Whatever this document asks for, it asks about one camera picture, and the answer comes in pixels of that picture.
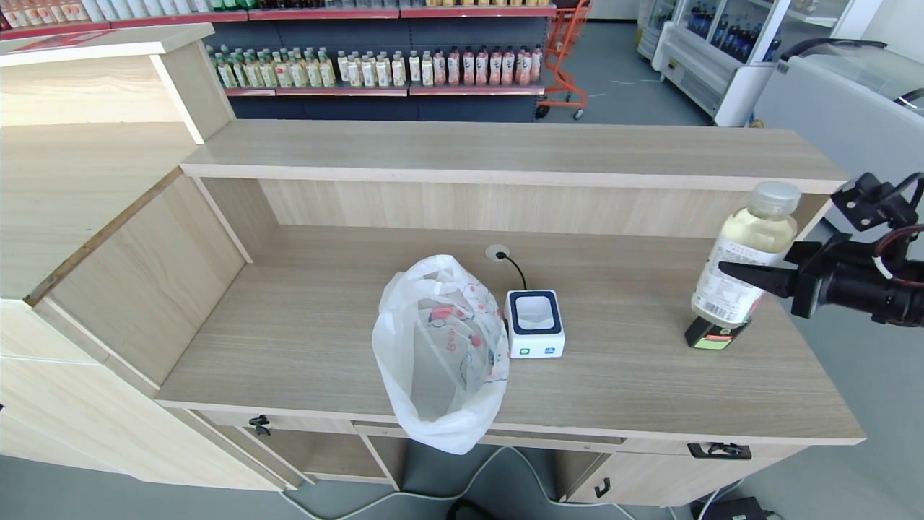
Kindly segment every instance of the refrigerator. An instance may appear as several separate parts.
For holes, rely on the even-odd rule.
[[[642,27],[641,40],[638,42],[638,53],[649,61],[654,58],[654,49],[661,39],[664,22],[674,18],[676,4],[677,0],[654,0],[651,14]]]
[[[782,56],[754,118],[767,128],[795,130],[851,179],[869,171],[894,186],[924,170],[924,65],[885,43],[806,42]],[[924,217],[924,208],[918,213]],[[861,241],[887,231],[857,233],[836,208],[825,218]],[[910,252],[924,258],[924,241]]]
[[[716,126],[744,126],[785,49],[818,38],[860,38],[880,3],[679,0],[651,65]]]

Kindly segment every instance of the white wall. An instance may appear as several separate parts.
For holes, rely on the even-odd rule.
[[[882,0],[863,38],[924,63],[924,0]]]
[[[639,0],[593,0],[591,19],[636,19]]]

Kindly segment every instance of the shopping cart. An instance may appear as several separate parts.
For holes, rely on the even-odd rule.
[[[552,106],[573,106],[577,108],[575,121],[584,117],[584,107],[587,106],[587,93],[575,85],[574,76],[562,70],[565,57],[571,52],[571,47],[580,37],[587,16],[590,13],[590,0],[559,0],[558,9],[549,32],[549,40],[545,48],[545,67],[552,74],[552,85],[546,87],[546,96],[538,103],[537,118],[544,118]],[[551,99],[550,94],[566,93],[565,100]],[[579,101],[571,101],[576,95]]]

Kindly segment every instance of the glass-door fridge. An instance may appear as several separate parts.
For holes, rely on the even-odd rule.
[[[654,58],[654,49],[661,38],[661,29],[664,22],[674,18],[678,0],[655,0],[651,9],[648,23],[642,28],[641,40],[638,42],[638,53],[651,60]]]
[[[744,126],[783,50],[859,38],[881,0],[681,0],[651,65],[717,126]]]

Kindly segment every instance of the wooden panel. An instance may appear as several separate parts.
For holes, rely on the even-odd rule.
[[[278,489],[104,366],[6,359],[0,381],[3,414],[140,480]]]
[[[238,120],[189,175],[831,193],[846,173],[791,130],[402,121]]]
[[[182,123],[0,129],[3,297],[24,299],[194,148]]]
[[[21,300],[0,302],[0,357],[26,357],[96,365],[93,359],[48,325]]]
[[[234,119],[202,42],[190,43],[166,55],[152,55],[151,62],[196,144],[203,144]]]
[[[704,461],[691,456],[614,453],[577,489],[568,501],[623,505],[680,506],[727,486],[777,459]],[[600,498],[594,488],[610,490]]]
[[[607,458],[603,453],[555,451],[555,496],[564,501],[583,486]]]
[[[389,437],[367,437],[360,435],[362,441],[369,448],[375,462],[385,473],[395,491],[401,490],[401,482],[404,478],[405,454],[407,445],[410,443],[407,439],[394,439]]]
[[[243,263],[192,180],[181,176],[49,297],[159,385]]]
[[[217,412],[202,410],[201,413],[211,419],[216,425],[233,427],[246,427],[251,418],[260,415],[259,410],[254,412]],[[272,429],[286,429],[297,431],[316,431],[322,433],[357,433],[348,419],[332,419],[327,417],[304,417],[296,415],[267,415]]]
[[[279,223],[260,183],[254,179],[199,179],[206,200],[222,220],[231,239],[248,262]]]
[[[4,127],[182,121],[147,56],[4,68]]]
[[[287,489],[298,489],[302,480],[306,479],[300,472],[293,470],[288,464],[279,460],[279,458],[267,450],[262,443],[257,441],[254,436],[246,431],[242,431],[243,428],[223,426],[215,426],[214,428],[215,431],[220,433],[224,438],[234,443],[235,447],[244,452],[250,459],[262,466],[265,471],[270,472],[280,482],[285,483]],[[309,482],[313,484],[314,480],[309,479]]]
[[[82,467],[96,471],[121,473],[112,466],[78,452],[64,442],[42,433],[16,419],[16,411],[0,414],[0,455],[28,459],[40,463]]]
[[[250,455],[242,446],[237,445],[243,435],[235,435],[240,432],[234,429],[234,433],[227,435],[216,425],[209,422],[205,417],[197,414],[193,410],[168,409],[167,412],[173,417],[179,419],[181,423],[195,431],[203,438],[223,450],[225,453],[234,457],[235,460],[245,465],[255,474],[265,478],[268,482],[276,486],[277,489],[288,488],[296,489],[301,484],[301,476],[295,473],[277,472],[276,467],[267,467],[263,461]]]
[[[862,440],[776,301],[758,306],[735,348],[686,346],[690,294],[712,246],[706,239],[282,226],[241,270],[157,399],[395,422],[369,347],[383,287],[421,258],[451,254],[493,294],[505,294],[519,276],[485,256],[493,243],[510,247],[531,287],[557,290],[567,330],[561,359],[515,362],[494,428],[798,445]]]
[[[279,223],[295,226],[712,238],[729,215],[748,204],[746,192],[687,189],[312,180],[260,184]],[[807,197],[800,216],[808,222],[822,204]]]
[[[318,478],[385,477],[359,435],[278,430],[268,436],[257,436],[253,428],[241,429],[287,465],[305,474]]]

